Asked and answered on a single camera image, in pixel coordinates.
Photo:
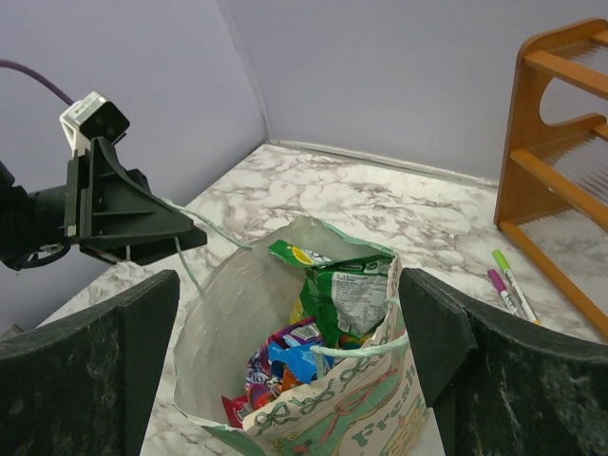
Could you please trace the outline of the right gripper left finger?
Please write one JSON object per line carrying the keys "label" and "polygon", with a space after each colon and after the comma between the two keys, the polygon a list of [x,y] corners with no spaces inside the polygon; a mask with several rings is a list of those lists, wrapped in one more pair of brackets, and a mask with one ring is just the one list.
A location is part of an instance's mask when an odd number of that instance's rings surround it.
{"label": "right gripper left finger", "polygon": [[165,270],[2,341],[2,454],[139,454],[179,300]]}

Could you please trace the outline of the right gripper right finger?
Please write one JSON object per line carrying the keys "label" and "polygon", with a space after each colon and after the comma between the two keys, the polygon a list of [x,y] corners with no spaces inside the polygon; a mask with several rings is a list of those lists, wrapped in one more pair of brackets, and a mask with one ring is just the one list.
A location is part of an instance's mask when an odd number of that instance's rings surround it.
{"label": "right gripper right finger", "polygon": [[447,455],[604,455],[607,348],[527,322],[421,270],[399,298]]}

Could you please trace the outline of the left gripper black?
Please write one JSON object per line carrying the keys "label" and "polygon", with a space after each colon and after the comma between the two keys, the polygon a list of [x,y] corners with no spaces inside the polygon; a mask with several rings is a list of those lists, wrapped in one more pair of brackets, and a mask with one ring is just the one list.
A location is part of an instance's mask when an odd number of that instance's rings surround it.
{"label": "left gripper black", "polygon": [[147,265],[207,244],[193,220],[155,197],[139,169],[125,169],[114,145],[96,138],[68,162],[65,236],[101,261]]}

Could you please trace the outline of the green snack packet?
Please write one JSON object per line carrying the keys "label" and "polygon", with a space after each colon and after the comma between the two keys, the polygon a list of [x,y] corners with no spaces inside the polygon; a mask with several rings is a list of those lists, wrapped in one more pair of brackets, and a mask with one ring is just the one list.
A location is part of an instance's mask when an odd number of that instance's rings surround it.
{"label": "green snack packet", "polygon": [[327,347],[360,348],[385,318],[390,265],[395,253],[365,245],[345,259],[278,240],[270,253],[302,269],[305,280],[290,315],[292,324],[313,317]]}

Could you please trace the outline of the purple snack packet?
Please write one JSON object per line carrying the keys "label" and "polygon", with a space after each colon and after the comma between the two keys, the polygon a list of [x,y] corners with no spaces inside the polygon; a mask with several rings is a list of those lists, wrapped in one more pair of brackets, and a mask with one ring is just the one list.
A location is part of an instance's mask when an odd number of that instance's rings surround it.
{"label": "purple snack packet", "polygon": [[314,316],[271,334],[247,363],[244,387],[252,409],[261,409],[282,392],[316,380],[312,348],[324,346]]}

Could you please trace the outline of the green printed paper bag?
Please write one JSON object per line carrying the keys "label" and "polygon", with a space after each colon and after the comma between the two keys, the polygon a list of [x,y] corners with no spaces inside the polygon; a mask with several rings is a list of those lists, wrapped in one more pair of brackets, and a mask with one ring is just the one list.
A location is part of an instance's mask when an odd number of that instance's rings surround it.
{"label": "green printed paper bag", "polygon": [[174,349],[174,403],[244,455],[406,455],[428,420],[399,256],[299,216],[206,279]]}

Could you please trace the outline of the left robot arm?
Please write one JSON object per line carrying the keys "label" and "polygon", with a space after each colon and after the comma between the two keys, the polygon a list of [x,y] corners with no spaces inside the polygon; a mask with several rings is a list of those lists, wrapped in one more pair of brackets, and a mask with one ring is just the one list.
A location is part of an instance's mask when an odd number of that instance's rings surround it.
{"label": "left robot arm", "polygon": [[68,162],[64,185],[29,193],[1,172],[1,261],[14,271],[49,265],[73,246],[108,264],[144,266],[206,242],[193,220],[151,193],[140,170],[120,164],[104,138]]}

